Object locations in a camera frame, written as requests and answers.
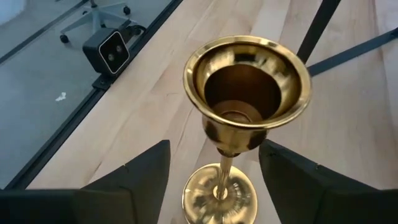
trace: camera lens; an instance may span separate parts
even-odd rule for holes
[[[121,47],[120,45],[117,45],[117,46],[116,46],[116,51],[117,51],[118,53],[121,53],[121,52],[122,52],[122,47]]]
[[[113,54],[108,54],[108,60],[111,62],[114,60],[114,55]]]

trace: black camera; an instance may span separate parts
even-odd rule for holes
[[[83,52],[94,70],[118,76],[130,53],[117,29],[102,28],[83,44]]]

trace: office chair base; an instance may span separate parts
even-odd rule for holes
[[[124,23],[127,20],[130,20],[128,17],[124,17],[124,16],[119,16],[115,13],[113,13],[112,11],[115,11],[116,9],[123,9],[123,13],[125,15],[128,15],[131,13],[131,10],[129,7],[126,6],[126,3],[124,2],[120,2],[120,3],[116,3],[116,4],[112,4],[112,5],[108,5],[108,6],[84,6],[84,8],[86,9],[85,11],[83,11],[83,16],[81,18],[79,18],[77,21],[73,22],[72,24],[70,24],[69,26],[67,26],[66,28],[62,29],[61,32],[61,42],[62,43],[68,43],[69,40],[66,37],[65,33],[76,29],[77,27],[80,27],[84,24],[87,24],[89,22],[92,22],[93,24],[93,34],[96,33],[97,31],[99,31],[101,28],[106,27],[105,26],[105,21],[114,21],[114,22],[118,22],[118,23]],[[134,20],[130,20],[132,25],[138,25],[138,23]]]

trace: chair caster wheel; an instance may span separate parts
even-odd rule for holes
[[[130,10],[130,8],[129,8],[128,6],[125,6],[125,7],[123,8],[123,12],[125,13],[125,15],[130,15],[131,10]]]
[[[60,40],[61,40],[61,42],[64,43],[64,44],[69,43],[69,38],[68,38],[68,36],[65,35],[65,34],[62,34],[62,35],[60,36]]]

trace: black rod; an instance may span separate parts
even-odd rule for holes
[[[319,38],[335,13],[340,0],[323,0],[310,28],[297,52],[297,56],[306,63],[315,48]]]

